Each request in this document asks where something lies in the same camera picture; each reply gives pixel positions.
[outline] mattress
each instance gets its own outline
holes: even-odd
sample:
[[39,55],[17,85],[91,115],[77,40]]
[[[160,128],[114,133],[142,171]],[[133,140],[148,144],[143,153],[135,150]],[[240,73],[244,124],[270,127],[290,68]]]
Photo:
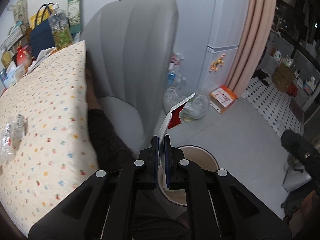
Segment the mattress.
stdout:
[[15,158],[2,165],[0,200],[28,236],[32,225],[98,168],[89,141],[85,42],[46,58],[0,97],[0,131],[9,117],[27,119]]

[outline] cardboard box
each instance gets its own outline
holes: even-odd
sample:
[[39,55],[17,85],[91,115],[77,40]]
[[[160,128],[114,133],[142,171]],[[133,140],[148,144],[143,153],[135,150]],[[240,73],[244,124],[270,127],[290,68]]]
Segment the cardboard box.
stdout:
[[68,0],[68,18],[71,34],[81,32],[80,0]]
[[279,68],[272,77],[272,82],[281,92],[286,92],[288,86],[293,82],[295,76],[292,70],[284,64],[280,64]]
[[237,99],[235,93],[233,93],[226,86],[221,86],[209,95],[210,105],[217,110],[219,114],[222,114],[229,108],[233,102]]

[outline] red paper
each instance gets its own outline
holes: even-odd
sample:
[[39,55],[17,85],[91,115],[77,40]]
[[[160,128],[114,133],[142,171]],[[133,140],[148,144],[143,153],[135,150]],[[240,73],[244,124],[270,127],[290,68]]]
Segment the red paper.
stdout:
[[172,118],[171,118],[171,121],[169,123],[168,129],[173,128],[173,127],[177,126],[178,124],[181,124],[181,120],[180,120],[180,117],[179,117],[179,112],[182,111],[182,109],[183,109],[183,107],[185,106],[186,103],[184,103],[183,105],[179,106],[177,109],[172,111]]

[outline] pink curtain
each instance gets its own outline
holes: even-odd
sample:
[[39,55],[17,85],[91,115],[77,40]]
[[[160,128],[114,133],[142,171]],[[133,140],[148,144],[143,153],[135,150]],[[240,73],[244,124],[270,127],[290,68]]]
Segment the pink curtain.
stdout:
[[246,89],[265,48],[276,0],[250,0],[240,45],[225,85],[238,97]]

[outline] navy blue bag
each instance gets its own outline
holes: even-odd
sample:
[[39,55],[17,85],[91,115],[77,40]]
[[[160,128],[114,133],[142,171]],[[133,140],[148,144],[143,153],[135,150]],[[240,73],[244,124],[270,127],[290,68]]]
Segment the navy blue bag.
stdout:
[[48,49],[55,46],[49,21],[48,19],[43,21],[43,15],[46,9],[48,10],[49,14],[51,14],[51,10],[49,8],[50,4],[53,3],[44,4],[40,7],[41,9],[43,6],[45,6],[41,17],[41,23],[37,25],[38,14],[40,11],[39,9],[36,15],[35,28],[30,33],[30,45],[32,47],[33,55],[35,56],[35,58],[38,57],[42,49]]

